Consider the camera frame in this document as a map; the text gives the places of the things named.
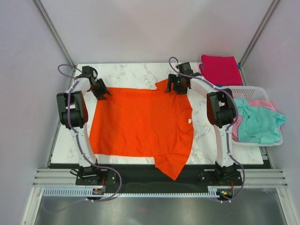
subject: white wall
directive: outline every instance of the white wall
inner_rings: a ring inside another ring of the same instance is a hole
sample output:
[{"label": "white wall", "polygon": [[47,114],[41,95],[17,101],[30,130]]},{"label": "white wall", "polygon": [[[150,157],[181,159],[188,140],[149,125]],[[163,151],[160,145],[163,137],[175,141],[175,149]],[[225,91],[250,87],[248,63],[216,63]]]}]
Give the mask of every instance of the white wall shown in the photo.
[{"label": "white wall", "polygon": [[250,85],[266,89],[287,120],[282,146],[268,148],[300,212],[300,1],[283,0],[244,65]]},{"label": "white wall", "polygon": [[271,0],[42,0],[75,63],[239,61]]},{"label": "white wall", "polygon": [[58,118],[56,93],[66,63],[31,0],[0,7],[0,224],[21,223]]}]

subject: metal floor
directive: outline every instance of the metal floor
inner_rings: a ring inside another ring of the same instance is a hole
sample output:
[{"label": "metal floor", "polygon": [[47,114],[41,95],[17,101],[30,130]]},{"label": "metal floor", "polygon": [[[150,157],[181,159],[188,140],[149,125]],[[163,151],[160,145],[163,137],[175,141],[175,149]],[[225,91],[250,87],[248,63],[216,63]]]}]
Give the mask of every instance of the metal floor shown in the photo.
[{"label": "metal floor", "polygon": [[[43,197],[59,210],[76,197]],[[286,225],[276,190],[245,189],[233,203],[205,198],[131,198],[81,202],[58,214],[40,207],[36,225]]]}]

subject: plastic basket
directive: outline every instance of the plastic basket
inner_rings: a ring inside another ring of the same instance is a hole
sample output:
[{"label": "plastic basket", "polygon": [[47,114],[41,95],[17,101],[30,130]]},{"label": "plastic basket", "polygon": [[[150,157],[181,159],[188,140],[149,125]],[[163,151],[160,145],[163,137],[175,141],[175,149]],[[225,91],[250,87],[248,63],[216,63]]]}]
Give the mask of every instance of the plastic basket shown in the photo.
[{"label": "plastic basket", "polygon": [[[223,88],[230,88],[232,94],[235,98],[242,98],[248,102],[252,100],[269,100],[268,94],[265,89],[261,87],[254,87],[254,86],[226,86]],[[280,141],[275,142],[274,144],[259,144],[259,143],[252,143],[252,142],[236,142],[232,140],[233,144],[236,145],[244,145],[244,146],[274,146],[274,145],[281,145],[283,143],[283,137],[281,130],[279,131],[280,134]]]}]

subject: marble surface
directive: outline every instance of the marble surface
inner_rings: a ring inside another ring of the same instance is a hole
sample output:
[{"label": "marble surface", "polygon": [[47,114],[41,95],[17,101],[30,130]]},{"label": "marble surface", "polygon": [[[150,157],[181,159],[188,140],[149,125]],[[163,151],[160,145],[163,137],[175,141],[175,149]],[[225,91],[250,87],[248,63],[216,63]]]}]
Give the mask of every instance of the marble surface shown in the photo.
[{"label": "marble surface", "polygon": [[[129,63],[129,64],[79,64],[78,68],[90,65],[98,71],[107,87],[136,89],[156,89],[155,83],[173,73],[168,63]],[[191,63],[194,71],[199,72],[199,63]],[[194,90],[188,90],[188,99],[193,108],[192,122],[194,140],[187,164],[214,164],[217,157],[217,145],[213,126],[206,116],[206,98]],[[91,92],[84,96],[89,112],[88,134],[93,121],[97,100]],[[263,159],[258,147],[232,145],[232,155],[243,164],[262,164]],[[152,157],[120,157],[96,155],[101,164],[154,164]],[[60,126],[51,163],[78,163],[75,143],[69,131]]]}]

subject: blue object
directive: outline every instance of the blue object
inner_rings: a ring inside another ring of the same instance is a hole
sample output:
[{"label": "blue object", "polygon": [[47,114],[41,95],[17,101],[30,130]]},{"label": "blue object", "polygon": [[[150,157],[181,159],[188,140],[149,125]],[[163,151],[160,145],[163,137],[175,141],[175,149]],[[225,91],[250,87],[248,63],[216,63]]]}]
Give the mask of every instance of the blue object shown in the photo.
[{"label": "blue object", "polygon": [[285,123],[284,115],[265,107],[249,106],[241,98],[234,101],[243,118],[238,129],[240,142],[274,144],[280,141],[279,127]]}]

